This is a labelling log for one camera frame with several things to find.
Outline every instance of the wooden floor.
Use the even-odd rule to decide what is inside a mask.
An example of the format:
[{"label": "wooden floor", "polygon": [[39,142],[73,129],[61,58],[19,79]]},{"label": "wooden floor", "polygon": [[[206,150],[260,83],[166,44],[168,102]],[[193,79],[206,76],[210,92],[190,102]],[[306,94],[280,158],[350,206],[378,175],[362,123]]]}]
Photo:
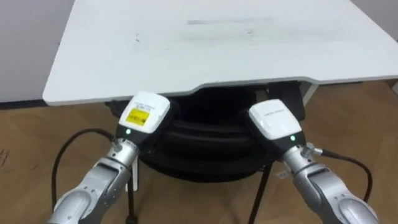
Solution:
[{"label": "wooden floor", "polygon": [[[113,131],[116,120],[102,104],[0,111],[0,223],[45,223],[50,215],[50,170],[63,142],[91,127]],[[316,146],[363,161],[374,175],[370,205],[381,223],[398,223],[398,99],[387,83],[319,88],[302,123]],[[84,136],[65,154],[58,189],[64,193],[109,149],[95,135]],[[319,158],[362,197],[365,173],[349,163]],[[273,173],[281,171],[277,164]],[[140,224],[246,223],[260,174],[225,184],[173,179],[141,164],[136,193]],[[258,223],[320,223],[291,179],[270,178]],[[124,223],[126,194],[103,223]]]}]

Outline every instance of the silver robotic arm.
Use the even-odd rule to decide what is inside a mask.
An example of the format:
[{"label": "silver robotic arm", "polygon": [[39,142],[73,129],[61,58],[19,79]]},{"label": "silver robotic arm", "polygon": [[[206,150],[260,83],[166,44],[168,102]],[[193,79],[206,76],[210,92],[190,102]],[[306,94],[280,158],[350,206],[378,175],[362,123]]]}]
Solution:
[{"label": "silver robotic arm", "polygon": [[325,224],[378,224],[373,209],[353,195],[330,169],[306,155],[309,150],[307,146],[294,146],[283,155],[293,184],[308,207]]},{"label": "silver robotic arm", "polygon": [[312,154],[322,150],[307,144],[299,122],[280,100],[252,106],[248,125],[264,149],[283,162],[307,206],[325,224],[378,224],[373,209],[353,195],[344,182]]},{"label": "silver robotic arm", "polygon": [[118,199],[137,159],[139,148],[126,139],[116,144],[88,171],[82,182],[57,202],[48,224],[99,224]]},{"label": "silver robotic arm", "polygon": [[157,142],[172,115],[168,99],[138,93],[121,115],[111,150],[58,200],[47,224],[100,224],[130,179],[140,149],[148,150]]}]

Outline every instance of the yellow label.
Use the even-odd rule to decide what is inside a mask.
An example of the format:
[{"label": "yellow label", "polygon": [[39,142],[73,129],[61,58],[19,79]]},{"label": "yellow label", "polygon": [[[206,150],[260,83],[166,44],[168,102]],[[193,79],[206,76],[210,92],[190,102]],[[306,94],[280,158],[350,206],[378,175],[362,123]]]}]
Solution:
[{"label": "yellow label", "polygon": [[130,111],[129,116],[127,116],[126,121],[143,126],[149,117],[149,113],[146,111],[134,108]]}]

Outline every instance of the table top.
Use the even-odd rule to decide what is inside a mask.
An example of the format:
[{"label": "table top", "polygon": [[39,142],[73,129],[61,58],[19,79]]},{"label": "table top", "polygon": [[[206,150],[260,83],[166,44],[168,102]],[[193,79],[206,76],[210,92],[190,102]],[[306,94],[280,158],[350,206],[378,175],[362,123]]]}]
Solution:
[{"label": "table top", "polygon": [[398,44],[349,0],[75,0],[43,98],[396,77]]}]

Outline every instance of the black cable connector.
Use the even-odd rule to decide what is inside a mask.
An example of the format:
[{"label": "black cable connector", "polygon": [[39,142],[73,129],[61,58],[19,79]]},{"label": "black cable connector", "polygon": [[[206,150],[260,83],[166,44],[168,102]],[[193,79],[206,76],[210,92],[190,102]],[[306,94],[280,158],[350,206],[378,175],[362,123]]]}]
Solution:
[{"label": "black cable connector", "polygon": [[89,129],[84,129],[81,131],[78,131],[74,135],[72,135],[66,142],[65,144],[61,147],[61,150],[59,151],[57,158],[55,159],[54,166],[52,168],[52,173],[51,173],[51,201],[52,201],[52,210],[54,211],[55,204],[57,203],[57,171],[58,171],[58,166],[61,161],[63,153],[67,150],[68,146],[78,137],[81,136],[82,134],[86,133],[97,133],[100,134],[104,137],[106,137],[110,142],[114,141],[114,136],[100,128],[89,128]]},{"label": "black cable connector", "polygon": [[339,159],[339,160],[347,161],[347,162],[352,162],[353,164],[356,164],[356,165],[360,166],[360,168],[365,170],[366,175],[368,176],[368,187],[366,188],[366,193],[365,193],[363,200],[367,203],[369,200],[369,197],[371,196],[372,187],[373,187],[373,177],[372,177],[372,173],[369,170],[369,168],[366,167],[366,165],[363,164],[362,162],[357,161],[356,159],[353,159],[353,158],[350,158],[347,156],[341,156],[335,152],[327,151],[325,149],[322,149],[321,156]]}]

